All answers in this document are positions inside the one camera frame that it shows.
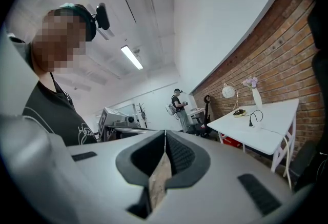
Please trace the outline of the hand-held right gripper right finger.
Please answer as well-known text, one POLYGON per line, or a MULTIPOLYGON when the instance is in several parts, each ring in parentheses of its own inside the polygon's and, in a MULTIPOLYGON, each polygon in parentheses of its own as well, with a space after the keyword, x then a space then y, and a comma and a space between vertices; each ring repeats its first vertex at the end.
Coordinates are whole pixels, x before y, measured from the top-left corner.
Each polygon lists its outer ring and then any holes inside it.
POLYGON ((250 223, 263 215, 238 180, 253 175, 280 202, 293 193, 277 174, 243 151, 198 136, 168 130, 179 140, 203 148, 210 157, 204 176, 188 188, 167 189, 153 211, 154 223, 250 223))

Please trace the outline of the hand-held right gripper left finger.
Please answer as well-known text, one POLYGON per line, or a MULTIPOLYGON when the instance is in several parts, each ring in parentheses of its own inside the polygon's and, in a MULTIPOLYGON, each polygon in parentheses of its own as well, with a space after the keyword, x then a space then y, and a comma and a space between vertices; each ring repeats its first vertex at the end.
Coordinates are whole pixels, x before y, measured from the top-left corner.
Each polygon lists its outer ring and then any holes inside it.
POLYGON ((101 144, 71 146, 69 223, 166 223, 150 208, 149 178, 165 150, 165 133, 148 131, 101 144))

